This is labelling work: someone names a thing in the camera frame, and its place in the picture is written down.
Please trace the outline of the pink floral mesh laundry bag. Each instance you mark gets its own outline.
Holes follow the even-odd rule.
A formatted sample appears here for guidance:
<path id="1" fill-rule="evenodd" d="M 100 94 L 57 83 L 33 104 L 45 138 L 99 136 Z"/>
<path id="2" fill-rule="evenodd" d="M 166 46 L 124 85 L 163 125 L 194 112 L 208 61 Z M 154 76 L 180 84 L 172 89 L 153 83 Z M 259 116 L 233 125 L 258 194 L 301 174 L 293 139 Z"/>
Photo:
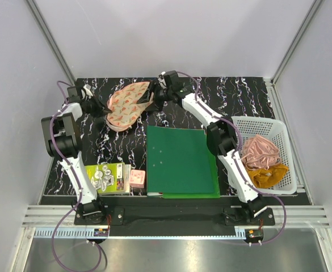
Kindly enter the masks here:
<path id="1" fill-rule="evenodd" d="M 137 82 L 115 91 L 107 102 L 112 110 L 106 117 L 107 126 L 113 131 L 125 131 L 135 124 L 145 109 L 153 102 L 138 104 L 138 100 L 146 92 L 150 82 Z"/>

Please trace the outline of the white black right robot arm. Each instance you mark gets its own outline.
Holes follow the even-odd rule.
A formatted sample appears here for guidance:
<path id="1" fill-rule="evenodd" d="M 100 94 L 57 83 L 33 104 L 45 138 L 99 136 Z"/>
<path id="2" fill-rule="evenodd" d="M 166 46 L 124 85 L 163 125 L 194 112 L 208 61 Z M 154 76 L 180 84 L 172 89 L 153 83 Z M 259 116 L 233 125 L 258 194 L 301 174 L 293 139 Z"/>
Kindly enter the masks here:
<path id="1" fill-rule="evenodd" d="M 138 104 L 150 103 L 148 111 L 161 110 L 166 101 L 173 101 L 190 112 L 206 128 L 207 147 L 227 170 L 229 184 L 237 191 L 241 203 L 243 221 L 252 225 L 261 220 L 267 207 L 262 193 L 254 186 L 242 164 L 239 154 L 242 137 L 233 121 L 207 106 L 191 86 L 172 84 L 166 87 L 152 81 L 145 93 L 136 99 Z"/>

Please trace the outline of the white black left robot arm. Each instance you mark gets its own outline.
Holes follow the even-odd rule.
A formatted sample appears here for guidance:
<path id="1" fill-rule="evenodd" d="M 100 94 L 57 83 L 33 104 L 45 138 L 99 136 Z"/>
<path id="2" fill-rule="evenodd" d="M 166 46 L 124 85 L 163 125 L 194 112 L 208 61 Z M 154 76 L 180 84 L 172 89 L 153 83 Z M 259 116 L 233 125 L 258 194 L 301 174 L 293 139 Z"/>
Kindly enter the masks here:
<path id="1" fill-rule="evenodd" d="M 58 112 L 41 119 L 44 142 L 49 156 L 57 158 L 67 173 L 77 196 L 73 205 L 75 223 L 101 224 L 107 211 L 91 183 L 82 159 L 82 139 L 76 123 L 84 114 L 104 117 L 111 111 L 97 98 L 70 99 Z"/>

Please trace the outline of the lime green illustrated book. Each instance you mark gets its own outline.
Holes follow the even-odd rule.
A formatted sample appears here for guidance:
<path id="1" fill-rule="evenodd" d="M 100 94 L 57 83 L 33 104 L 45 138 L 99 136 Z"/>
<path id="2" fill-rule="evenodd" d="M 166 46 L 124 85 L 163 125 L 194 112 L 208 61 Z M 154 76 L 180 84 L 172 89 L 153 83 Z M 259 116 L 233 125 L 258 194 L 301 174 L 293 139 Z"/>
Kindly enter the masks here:
<path id="1" fill-rule="evenodd" d="M 85 166 L 89 179 L 98 194 L 124 195 L 129 194 L 129 176 L 131 165 L 111 163 Z"/>

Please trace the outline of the small pink box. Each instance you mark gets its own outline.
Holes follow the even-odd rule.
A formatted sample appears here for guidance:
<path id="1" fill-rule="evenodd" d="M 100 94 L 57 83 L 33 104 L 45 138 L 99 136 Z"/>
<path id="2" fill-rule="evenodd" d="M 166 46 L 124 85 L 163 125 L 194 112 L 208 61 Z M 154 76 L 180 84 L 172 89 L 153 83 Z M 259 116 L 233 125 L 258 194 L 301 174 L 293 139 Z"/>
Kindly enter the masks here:
<path id="1" fill-rule="evenodd" d="M 145 171 L 132 169 L 129 176 L 129 185 L 132 188 L 143 189 L 145 187 L 145 176 Z"/>

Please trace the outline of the pink lace garment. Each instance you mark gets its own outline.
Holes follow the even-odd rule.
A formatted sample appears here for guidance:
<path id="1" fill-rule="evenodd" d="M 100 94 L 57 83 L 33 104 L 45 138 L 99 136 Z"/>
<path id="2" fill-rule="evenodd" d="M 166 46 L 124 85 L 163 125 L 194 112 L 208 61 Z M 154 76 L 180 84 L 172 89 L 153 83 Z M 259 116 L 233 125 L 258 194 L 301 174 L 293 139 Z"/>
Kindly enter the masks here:
<path id="1" fill-rule="evenodd" d="M 241 160 L 248 170 L 269 169 L 281 162 L 279 149 L 268 139 L 256 134 L 245 141 Z"/>

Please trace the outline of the light green folder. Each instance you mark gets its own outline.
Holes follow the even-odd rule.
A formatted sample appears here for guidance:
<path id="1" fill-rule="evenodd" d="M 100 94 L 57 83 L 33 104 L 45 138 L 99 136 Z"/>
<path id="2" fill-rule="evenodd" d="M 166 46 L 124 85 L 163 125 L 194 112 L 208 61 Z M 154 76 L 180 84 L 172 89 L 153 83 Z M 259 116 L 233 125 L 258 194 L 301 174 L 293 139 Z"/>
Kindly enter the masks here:
<path id="1" fill-rule="evenodd" d="M 159 163 L 164 198 L 218 198 L 216 160 L 201 130 L 173 129 L 175 142 Z"/>

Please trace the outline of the white perforated plastic basket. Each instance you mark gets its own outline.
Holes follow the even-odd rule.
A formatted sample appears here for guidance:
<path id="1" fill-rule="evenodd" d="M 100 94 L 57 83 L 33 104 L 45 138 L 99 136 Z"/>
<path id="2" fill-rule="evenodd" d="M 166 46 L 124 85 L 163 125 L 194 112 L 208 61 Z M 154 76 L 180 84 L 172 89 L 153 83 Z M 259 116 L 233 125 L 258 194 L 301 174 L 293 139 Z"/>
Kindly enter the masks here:
<path id="1" fill-rule="evenodd" d="M 282 121 L 262 117 L 233 116 L 232 120 L 243 142 L 257 134 L 268 139 L 279 149 L 281 163 L 288 167 L 288 172 L 278 184 L 260 191 L 274 195 L 294 194 L 297 190 L 297 178 L 286 125 Z"/>

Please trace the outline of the mustard yellow garment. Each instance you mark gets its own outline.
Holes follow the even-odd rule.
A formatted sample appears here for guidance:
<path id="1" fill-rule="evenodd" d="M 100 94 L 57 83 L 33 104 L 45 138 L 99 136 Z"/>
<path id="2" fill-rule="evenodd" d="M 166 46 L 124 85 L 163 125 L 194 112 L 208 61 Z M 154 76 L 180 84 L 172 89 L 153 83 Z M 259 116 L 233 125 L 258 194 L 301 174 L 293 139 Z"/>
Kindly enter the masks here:
<path id="1" fill-rule="evenodd" d="M 289 168 L 286 165 L 277 164 L 269 167 L 269 169 L 258 168 L 247 170 L 247 173 L 251 182 L 257 188 L 268 189 L 281 182 L 288 171 Z"/>

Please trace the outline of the left aluminium frame post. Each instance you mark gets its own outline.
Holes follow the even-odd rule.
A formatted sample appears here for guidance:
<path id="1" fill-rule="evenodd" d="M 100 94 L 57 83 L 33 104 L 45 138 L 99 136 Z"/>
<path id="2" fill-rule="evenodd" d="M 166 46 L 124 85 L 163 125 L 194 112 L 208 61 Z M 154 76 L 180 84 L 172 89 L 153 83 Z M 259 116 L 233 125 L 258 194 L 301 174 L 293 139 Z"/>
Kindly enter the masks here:
<path id="1" fill-rule="evenodd" d="M 45 38 L 47 44 L 49 45 L 55 59 L 57 60 L 61 70 L 64 72 L 66 78 L 70 83 L 76 81 L 68 63 L 65 60 L 63 53 L 60 50 L 60 47 L 57 45 L 54 36 L 51 33 L 50 27 L 48 26 L 44 15 L 40 11 L 36 1 L 34 0 L 24 0 L 27 7 L 29 8 L 30 13 L 32 14 L 36 24 L 39 26 L 40 31 L 42 32 L 43 37 Z"/>

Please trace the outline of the aluminium frame post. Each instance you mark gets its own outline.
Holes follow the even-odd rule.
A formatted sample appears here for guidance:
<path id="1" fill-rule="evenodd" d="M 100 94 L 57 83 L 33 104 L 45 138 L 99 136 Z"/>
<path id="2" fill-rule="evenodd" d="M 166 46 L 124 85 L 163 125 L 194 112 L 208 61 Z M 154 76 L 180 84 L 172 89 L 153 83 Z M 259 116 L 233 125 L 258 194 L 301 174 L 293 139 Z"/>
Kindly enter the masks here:
<path id="1" fill-rule="evenodd" d="M 60 50 L 60 47 L 57 45 L 54 36 L 51 33 L 50 27 L 48 26 L 44 15 L 40 11 L 36 1 L 34 0 L 24 0 L 27 7 L 29 8 L 30 13 L 32 14 L 36 24 L 39 26 L 40 31 L 42 32 L 43 37 L 45 38 L 47 44 L 49 45 L 55 59 L 57 60 L 61 70 L 64 72 L 66 78 L 70 83 L 76 81 L 68 63 L 65 60 L 63 53 Z"/>
<path id="2" fill-rule="evenodd" d="M 275 85 L 279 78 L 281 77 L 283 71 L 287 67 L 290 59 L 292 58 L 294 52 L 296 51 L 299 43 L 301 42 L 302 38 L 306 34 L 309 26 L 311 25 L 314 17 L 317 15 L 319 12 L 319 9 L 323 5 L 325 1 L 324 0 L 314 0 L 306 13 L 304 19 L 302 20 L 302 23 L 300 24 L 291 44 L 289 45 L 281 63 L 279 64 L 278 68 L 276 69 L 273 77 L 270 79 L 271 84 Z"/>

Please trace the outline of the aluminium rail crossbar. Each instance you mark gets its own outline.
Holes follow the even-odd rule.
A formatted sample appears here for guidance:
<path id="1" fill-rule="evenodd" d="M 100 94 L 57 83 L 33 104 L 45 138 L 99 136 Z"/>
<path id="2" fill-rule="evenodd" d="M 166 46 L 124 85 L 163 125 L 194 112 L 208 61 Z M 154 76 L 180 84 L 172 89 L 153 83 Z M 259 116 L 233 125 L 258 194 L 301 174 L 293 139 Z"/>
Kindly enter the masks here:
<path id="1" fill-rule="evenodd" d="M 281 226 L 286 222 L 287 228 L 328 228 L 329 221 L 322 206 L 270 206 L 275 219 L 275 225 Z M 29 206 L 23 219 L 23 227 L 54 227 L 64 218 L 64 227 L 74 226 L 74 216 L 66 213 L 70 210 L 69 206 Z"/>

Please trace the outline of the right aluminium frame post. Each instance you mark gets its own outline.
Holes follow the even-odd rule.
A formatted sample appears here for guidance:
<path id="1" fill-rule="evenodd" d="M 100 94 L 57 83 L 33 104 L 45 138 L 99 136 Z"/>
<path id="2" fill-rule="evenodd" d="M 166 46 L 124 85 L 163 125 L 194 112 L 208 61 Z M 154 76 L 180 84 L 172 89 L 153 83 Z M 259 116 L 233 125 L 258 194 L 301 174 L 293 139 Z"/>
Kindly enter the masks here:
<path id="1" fill-rule="evenodd" d="M 270 79 L 271 84 L 275 85 L 279 78 L 281 77 L 283 71 L 287 67 L 290 59 L 292 58 L 294 52 L 296 51 L 299 43 L 301 42 L 302 38 L 306 34 L 309 26 L 311 25 L 314 17 L 317 15 L 319 12 L 319 9 L 323 5 L 325 1 L 324 0 L 314 0 L 306 13 L 304 19 L 302 20 L 302 23 L 300 24 L 291 44 L 289 45 L 281 63 L 279 64 L 278 68 L 276 69 L 273 77 Z"/>

